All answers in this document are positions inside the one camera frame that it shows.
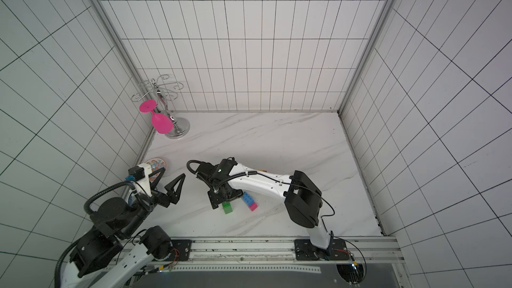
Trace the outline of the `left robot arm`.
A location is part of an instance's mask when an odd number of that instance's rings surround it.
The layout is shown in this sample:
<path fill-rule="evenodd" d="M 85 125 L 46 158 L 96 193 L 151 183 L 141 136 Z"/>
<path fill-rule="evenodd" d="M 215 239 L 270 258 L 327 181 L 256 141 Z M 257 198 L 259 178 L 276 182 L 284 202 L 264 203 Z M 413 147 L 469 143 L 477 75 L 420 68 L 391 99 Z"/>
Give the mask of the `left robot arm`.
<path fill-rule="evenodd" d="M 55 287 L 122 287 L 138 273 L 158 273 L 189 259 L 191 241 L 173 240 L 160 226 L 139 229 L 158 205 L 180 200 L 185 174 L 160 192 L 164 172 L 149 164 L 132 167 L 124 181 L 85 202 L 93 226 L 57 260 Z"/>

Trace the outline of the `green lego brick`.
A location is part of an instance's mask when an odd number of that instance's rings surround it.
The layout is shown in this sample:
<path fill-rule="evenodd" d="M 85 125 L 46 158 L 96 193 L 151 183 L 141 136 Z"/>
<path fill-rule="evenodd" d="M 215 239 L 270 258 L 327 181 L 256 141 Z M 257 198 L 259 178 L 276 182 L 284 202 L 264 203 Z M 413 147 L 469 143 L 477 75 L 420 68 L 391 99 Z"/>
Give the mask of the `green lego brick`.
<path fill-rule="evenodd" d="M 230 204 L 230 202 L 224 202 L 222 203 L 222 208 L 223 208 L 223 211 L 224 213 L 227 215 L 227 214 L 230 214 L 233 212 L 233 208 Z"/>

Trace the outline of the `blue lego brick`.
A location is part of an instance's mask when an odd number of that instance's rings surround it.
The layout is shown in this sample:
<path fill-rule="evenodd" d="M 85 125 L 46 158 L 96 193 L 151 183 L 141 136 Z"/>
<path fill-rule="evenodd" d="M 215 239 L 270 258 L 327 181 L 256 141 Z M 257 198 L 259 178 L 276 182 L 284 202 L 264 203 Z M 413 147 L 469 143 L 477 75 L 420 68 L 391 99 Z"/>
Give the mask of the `blue lego brick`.
<path fill-rule="evenodd" d="M 247 193 L 247 192 L 244 192 L 244 193 L 243 193 L 242 200 L 243 200 L 243 202 L 244 202 L 248 207 L 250 207 L 250 206 L 252 206 L 253 204 L 255 204 L 255 202 L 254 202 L 254 200 L 253 200 L 252 196 L 250 196 L 250 194 L 249 194 L 249 193 Z"/>

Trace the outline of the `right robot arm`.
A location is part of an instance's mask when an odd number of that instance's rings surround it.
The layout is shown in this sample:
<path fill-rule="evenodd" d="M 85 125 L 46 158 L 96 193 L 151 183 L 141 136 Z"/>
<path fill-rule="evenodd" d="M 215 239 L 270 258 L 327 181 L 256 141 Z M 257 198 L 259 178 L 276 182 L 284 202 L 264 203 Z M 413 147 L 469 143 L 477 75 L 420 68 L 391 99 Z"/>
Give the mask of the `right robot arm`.
<path fill-rule="evenodd" d="M 190 160 L 186 167 L 208 186 L 213 209 L 241 199 L 245 191 L 274 198 L 285 205 L 290 220 L 307 230 L 315 248 L 323 251 L 331 249 L 332 234 L 320 215 L 326 201 L 321 190 L 304 172 L 296 170 L 292 175 L 271 174 L 242 165 L 233 157 L 223 159 L 217 165 Z"/>

